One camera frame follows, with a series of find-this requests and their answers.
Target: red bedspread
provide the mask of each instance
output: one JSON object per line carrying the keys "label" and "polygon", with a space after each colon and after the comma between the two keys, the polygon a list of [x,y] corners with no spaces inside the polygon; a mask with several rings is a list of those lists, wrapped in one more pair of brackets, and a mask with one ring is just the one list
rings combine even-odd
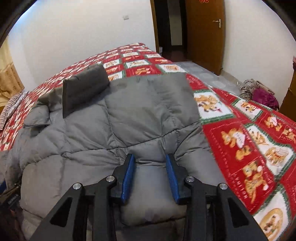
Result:
{"label": "red bedspread", "polygon": [[[92,64],[103,64],[110,81],[185,72],[142,43],[75,63],[27,95],[0,134],[0,151],[12,148],[25,117],[41,95]],[[190,74],[187,79],[195,92],[204,133],[228,185],[269,240],[276,240],[296,214],[296,123],[258,103],[210,89]]]}

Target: magenta fabric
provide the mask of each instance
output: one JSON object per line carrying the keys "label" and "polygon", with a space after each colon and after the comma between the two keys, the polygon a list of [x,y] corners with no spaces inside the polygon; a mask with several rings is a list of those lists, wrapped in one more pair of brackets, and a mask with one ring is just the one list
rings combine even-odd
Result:
{"label": "magenta fabric", "polygon": [[279,109],[279,103],[277,99],[274,97],[274,95],[268,93],[264,89],[258,88],[254,90],[252,95],[252,100],[260,104],[263,104],[269,108],[272,108],[274,110]]}

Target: door handle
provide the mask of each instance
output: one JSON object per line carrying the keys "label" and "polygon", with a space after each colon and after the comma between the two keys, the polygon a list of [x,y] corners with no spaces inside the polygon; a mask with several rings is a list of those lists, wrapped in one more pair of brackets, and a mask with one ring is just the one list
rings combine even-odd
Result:
{"label": "door handle", "polygon": [[219,19],[217,21],[213,21],[213,22],[219,23],[219,28],[221,28],[221,19]]}

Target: silver bolt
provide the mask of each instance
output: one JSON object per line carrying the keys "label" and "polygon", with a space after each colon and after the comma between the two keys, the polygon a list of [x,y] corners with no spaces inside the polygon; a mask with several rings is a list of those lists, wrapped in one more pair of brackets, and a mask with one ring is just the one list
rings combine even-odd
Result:
{"label": "silver bolt", "polygon": [[114,176],[108,176],[108,177],[106,177],[106,181],[107,182],[113,182],[115,180],[115,177]]}
{"label": "silver bolt", "polygon": [[222,190],[226,190],[228,188],[227,184],[225,183],[220,183],[219,187],[222,189]]}
{"label": "silver bolt", "polygon": [[81,188],[81,184],[80,184],[80,183],[75,183],[75,184],[73,185],[73,188],[74,188],[75,190],[78,190],[79,188]]}
{"label": "silver bolt", "polygon": [[189,182],[189,183],[192,183],[192,182],[194,182],[194,177],[193,176],[188,176],[188,177],[186,177],[186,181]]}

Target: yellow curtain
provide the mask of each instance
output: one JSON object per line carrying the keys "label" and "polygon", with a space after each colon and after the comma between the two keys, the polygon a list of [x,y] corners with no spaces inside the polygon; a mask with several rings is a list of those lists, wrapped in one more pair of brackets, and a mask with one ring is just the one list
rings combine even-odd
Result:
{"label": "yellow curtain", "polygon": [[4,40],[0,48],[0,106],[2,100],[10,99],[17,93],[22,92],[22,84],[9,51],[8,41]]}

